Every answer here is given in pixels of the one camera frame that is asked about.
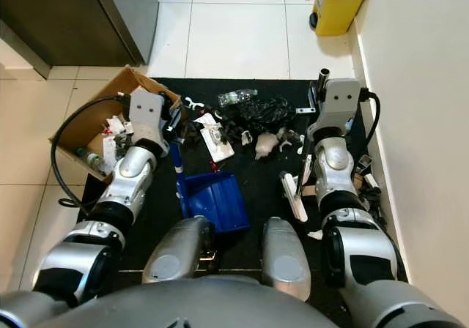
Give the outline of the blue plastic dustpan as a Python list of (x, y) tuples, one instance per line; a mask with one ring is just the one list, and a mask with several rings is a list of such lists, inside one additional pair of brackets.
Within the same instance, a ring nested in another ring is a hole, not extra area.
[(205, 217), (217, 232), (247, 230), (249, 217), (237, 178), (228, 171), (185, 175), (179, 145), (169, 144), (175, 190), (184, 218)]

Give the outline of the black floor mat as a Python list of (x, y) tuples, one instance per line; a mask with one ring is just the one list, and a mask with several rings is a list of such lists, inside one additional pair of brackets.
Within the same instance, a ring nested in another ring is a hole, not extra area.
[[(173, 78), (155, 80), (175, 94), (190, 97), (197, 103), (204, 103), (207, 106), (213, 106), (219, 94), (238, 89), (256, 89), (261, 98), (282, 97), (292, 106), (307, 106), (307, 93), (311, 86), (310, 80)], [(295, 173), (301, 166), (302, 158), (295, 154), (295, 150), (287, 150), (284, 153), (274, 150), (269, 157), (255, 160), (254, 148), (240, 145), (235, 147), (234, 157), (221, 162), (222, 171), (231, 171), (237, 177), (251, 228), (217, 235), (215, 247), (218, 248), (218, 270), (224, 274), (238, 272), (257, 277), (260, 272), (262, 224), (269, 217), (277, 215), (294, 224), (308, 255), (311, 270), (319, 271), (322, 263), (320, 244), (307, 235), (310, 231), (317, 231), (322, 220), (315, 209), (315, 200), (305, 198), (309, 221), (299, 223), (294, 219), (288, 201), (282, 195), (281, 183), (278, 180), (278, 175), (282, 171)], [(145, 197), (143, 211), (128, 235), (128, 246), (122, 252), (119, 272), (108, 279), (111, 287), (123, 288), (138, 283), (145, 261), (158, 240), (171, 225), (181, 220), (181, 208), (175, 196), (177, 191), (175, 181), (177, 178), (171, 162), (161, 160), (153, 184)]]

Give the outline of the white flat package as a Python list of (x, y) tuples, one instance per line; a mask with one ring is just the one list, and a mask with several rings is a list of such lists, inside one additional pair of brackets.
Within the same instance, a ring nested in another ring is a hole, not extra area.
[(221, 127), (217, 124), (203, 126), (200, 132), (202, 140), (207, 144), (207, 149), (214, 162), (228, 160), (229, 157), (235, 154), (234, 148), (232, 148), (228, 141), (225, 141)]

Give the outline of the clear plastic bottle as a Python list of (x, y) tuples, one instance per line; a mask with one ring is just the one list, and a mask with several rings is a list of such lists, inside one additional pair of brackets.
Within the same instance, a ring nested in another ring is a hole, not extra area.
[(258, 95), (257, 89), (238, 89), (223, 94), (218, 94), (218, 106), (227, 107), (238, 103), (244, 103)]

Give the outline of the crumpled white plastic cup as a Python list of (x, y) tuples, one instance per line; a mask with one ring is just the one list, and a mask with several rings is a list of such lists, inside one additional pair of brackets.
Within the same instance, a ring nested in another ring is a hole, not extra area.
[(255, 160), (269, 157), (273, 150), (279, 145), (279, 137), (277, 134), (265, 132), (256, 138)]

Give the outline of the brown cardboard box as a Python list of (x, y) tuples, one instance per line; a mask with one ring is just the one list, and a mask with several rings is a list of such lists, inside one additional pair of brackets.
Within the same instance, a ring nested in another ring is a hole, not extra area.
[[(85, 101), (91, 103), (97, 98), (130, 94), (137, 89), (144, 89), (154, 94), (166, 94), (171, 108), (183, 106), (182, 98), (177, 93), (132, 67), (121, 68), (113, 79), (101, 86), (96, 94), (88, 96)], [(101, 155), (103, 153), (101, 133), (106, 127), (106, 120), (111, 119), (114, 115), (125, 119), (126, 113), (126, 108), (120, 102), (107, 100), (82, 111), (66, 126), (57, 143), (54, 144), (56, 147), (56, 166), (64, 183), (84, 185), (87, 178), (105, 183), (110, 179), (110, 174), (101, 173), (100, 170), (88, 164), (86, 157), (79, 154), (78, 150)]]

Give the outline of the green capped plastic bottle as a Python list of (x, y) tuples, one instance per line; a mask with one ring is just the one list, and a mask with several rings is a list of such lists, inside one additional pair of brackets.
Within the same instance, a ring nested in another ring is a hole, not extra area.
[(75, 150), (75, 154), (77, 154), (77, 157), (80, 157), (81, 160), (87, 164), (87, 167), (90, 167), (97, 173), (101, 173), (101, 171), (103, 171), (104, 159), (100, 154), (93, 152), (86, 147), (77, 148)]

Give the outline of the yellow trash bin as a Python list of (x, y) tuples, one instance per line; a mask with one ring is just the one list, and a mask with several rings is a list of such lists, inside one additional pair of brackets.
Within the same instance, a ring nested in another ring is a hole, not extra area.
[(364, 0), (314, 0), (309, 25), (318, 37), (343, 36), (351, 27)]

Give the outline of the silver left robot leg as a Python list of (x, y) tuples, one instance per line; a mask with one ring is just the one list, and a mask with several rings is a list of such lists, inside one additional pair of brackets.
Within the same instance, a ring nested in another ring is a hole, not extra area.
[(213, 224), (204, 215), (179, 220), (161, 238), (153, 250), (144, 271), (141, 283), (192, 277), (209, 247)]

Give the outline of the silver robot leg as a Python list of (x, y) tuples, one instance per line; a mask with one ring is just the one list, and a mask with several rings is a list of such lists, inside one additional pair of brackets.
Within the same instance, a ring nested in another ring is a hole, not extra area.
[(204, 215), (179, 220), (161, 238), (153, 250), (144, 271), (141, 283), (192, 277), (209, 247), (213, 224)]
[(307, 302), (311, 268), (294, 227), (280, 217), (268, 218), (262, 228), (261, 284)]

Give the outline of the dark grey cabinet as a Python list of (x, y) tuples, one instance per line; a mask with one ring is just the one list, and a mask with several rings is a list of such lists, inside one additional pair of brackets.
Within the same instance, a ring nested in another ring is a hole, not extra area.
[(160, 0), (0, 0), (0, 21), (51, 67), (147, 66)]

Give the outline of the silver right robot leg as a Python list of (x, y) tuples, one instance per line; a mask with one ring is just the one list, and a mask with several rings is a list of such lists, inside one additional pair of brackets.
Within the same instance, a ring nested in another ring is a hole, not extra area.
[(261, 284), (307, 302), (311, 268), (294, 227), (280, 217), (268, 218), (262, 228)]

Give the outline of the grey robot torso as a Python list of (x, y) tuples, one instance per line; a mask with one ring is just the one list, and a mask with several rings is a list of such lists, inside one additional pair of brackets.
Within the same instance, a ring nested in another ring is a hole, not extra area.
[(36, 328), (341, 328), (308, 302), (256, 281), (199, 277), (100, 296)]

